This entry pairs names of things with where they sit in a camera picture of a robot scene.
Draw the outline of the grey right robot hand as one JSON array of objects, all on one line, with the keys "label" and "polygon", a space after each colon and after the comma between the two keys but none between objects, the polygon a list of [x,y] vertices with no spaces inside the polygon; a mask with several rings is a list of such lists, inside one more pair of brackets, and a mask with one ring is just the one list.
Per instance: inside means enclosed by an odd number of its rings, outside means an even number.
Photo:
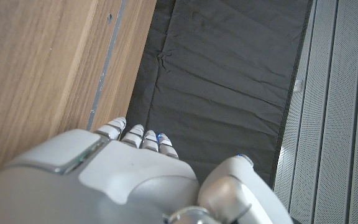
[{"label": "grey right robot hand", "polygon": [[244,154],[203,182],[165,134],[118,117],[73,129],[0,170],[0,223],[291,223]]}]

